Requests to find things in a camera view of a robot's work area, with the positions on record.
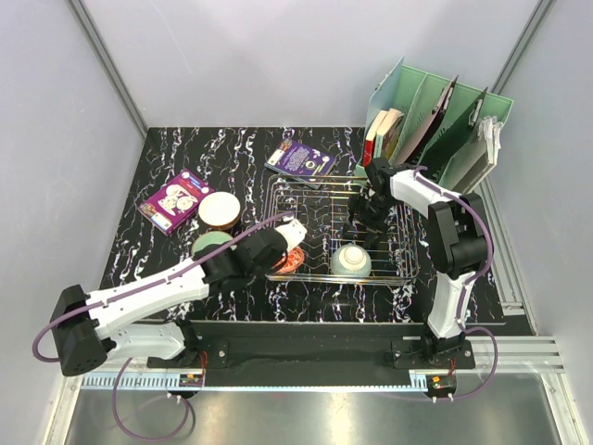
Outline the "wire dish rack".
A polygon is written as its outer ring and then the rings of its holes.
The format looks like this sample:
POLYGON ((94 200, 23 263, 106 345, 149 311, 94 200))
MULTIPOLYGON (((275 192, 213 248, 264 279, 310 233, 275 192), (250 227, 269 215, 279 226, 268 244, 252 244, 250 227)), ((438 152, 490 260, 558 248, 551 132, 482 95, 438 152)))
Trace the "wire dish rack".
POLYGON ((369 232, 349 216, 351 197, 368 196, 367 181, 356 176, 322 176, 314 188, 309 182, 276 173, 269 178, 264 215, 290 212, 308 230, 300 247, 305 259, 291 273, 274 273, 272 281, 399 286, 419 272, 416 245, 416 215, 405 205, 393 207, 385 237, 367 249, 371 271, 367 277, 336 275, 331 270, 334 253, 345 244, 364 246, 369 232))

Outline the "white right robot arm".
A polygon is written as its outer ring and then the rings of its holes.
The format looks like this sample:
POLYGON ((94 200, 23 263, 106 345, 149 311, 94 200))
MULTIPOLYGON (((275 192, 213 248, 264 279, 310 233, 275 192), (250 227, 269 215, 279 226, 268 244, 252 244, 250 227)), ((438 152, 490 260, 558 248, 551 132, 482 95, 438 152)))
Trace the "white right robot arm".
POLYGON ((365 167, 366 188, 348 201, 349 221, 367 230, 364 247, 386 238, 391 209, 406 204, 427 221, 429 255, 436 270, 433 308, 426 325, 431 338, 420 346, 423 361, 441 367, 454 348, 449 341, 465 332, 464 313, 473 283, 491 267, 494 247, 482 198, 448 190, 424 175, 425 168, 392 166, 384 158, 365 167))

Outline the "pale green upturned bowl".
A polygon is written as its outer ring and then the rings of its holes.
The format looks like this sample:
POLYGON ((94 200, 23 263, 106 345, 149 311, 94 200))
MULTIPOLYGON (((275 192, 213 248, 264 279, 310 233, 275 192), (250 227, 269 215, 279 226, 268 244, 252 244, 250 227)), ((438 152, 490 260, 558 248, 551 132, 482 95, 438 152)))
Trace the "pale green upturned bowl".
POLYGON ((372 271, 372 260, 364 248, 346 244, 334 252, 330 268, 338 276, 367 277, 372 271))

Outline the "red white floral bowl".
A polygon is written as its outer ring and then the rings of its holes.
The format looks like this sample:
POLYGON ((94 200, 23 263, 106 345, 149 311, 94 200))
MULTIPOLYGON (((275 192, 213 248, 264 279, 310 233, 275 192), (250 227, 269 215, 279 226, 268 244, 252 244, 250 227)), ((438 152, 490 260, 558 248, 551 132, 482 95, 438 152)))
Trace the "red white floral bowl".
POLYGON ((304 250, 301 247, 295 247, 288 252, 285 260, 279 262, 279 266, 275 272, 292 273, 304 264, 305 259, 306 254, 304 250))

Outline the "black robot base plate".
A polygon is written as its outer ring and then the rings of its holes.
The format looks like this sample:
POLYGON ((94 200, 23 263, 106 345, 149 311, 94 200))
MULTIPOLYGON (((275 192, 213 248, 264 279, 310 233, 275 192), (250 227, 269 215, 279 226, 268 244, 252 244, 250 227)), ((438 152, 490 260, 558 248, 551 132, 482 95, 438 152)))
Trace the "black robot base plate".
POLYGON ((393 391, 412 375, 475 371, 478 349, 493 340, 476 331, 455 349, 438 350, 422 324, 274 324, 184 322, 196 343, 178 360, 148 358, 157 370, 189 371, 207 355, 210 388, 297 391, 393 391))

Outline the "orange bowl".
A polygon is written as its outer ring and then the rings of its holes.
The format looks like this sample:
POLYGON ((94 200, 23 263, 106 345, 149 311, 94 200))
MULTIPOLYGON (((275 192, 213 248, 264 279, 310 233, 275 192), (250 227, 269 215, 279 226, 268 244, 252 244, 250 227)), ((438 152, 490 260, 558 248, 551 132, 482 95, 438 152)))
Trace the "orange bowl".
POLYGON ((207 222, 228 222, 239 219, 241 204, 239 199, 228 192, 214 192, 207 195, 199 205, 198 216, 207 222))

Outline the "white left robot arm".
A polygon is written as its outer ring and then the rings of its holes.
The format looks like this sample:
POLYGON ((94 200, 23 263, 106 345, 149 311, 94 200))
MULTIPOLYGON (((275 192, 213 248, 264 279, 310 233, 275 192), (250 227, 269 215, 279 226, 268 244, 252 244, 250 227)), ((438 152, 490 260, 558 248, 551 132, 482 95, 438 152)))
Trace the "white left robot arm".
POLYGON ((156 312, 189 301, 230 294, 273 273, 305 239, 296 219, 252 227, 231 241, 208 246, 169 269, 124 286, 89 293, 64 289, 50 322, 64 376, 83 375, 116 358, 157 358, 181 367, 199 358, 196 334, 180 322, 147 324, 156 312))

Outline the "teal bird patterned bowl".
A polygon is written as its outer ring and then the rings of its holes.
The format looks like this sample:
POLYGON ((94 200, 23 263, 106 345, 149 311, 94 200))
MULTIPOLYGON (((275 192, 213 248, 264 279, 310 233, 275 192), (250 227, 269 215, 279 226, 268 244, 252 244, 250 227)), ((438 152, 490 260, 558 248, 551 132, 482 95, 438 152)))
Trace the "teal bird patterned bowl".
POLYGON ((210 231, 201 235, 192 245, 191 256, 209 246, 220 246, 231 241, 233 237, 223 231, 210 231))

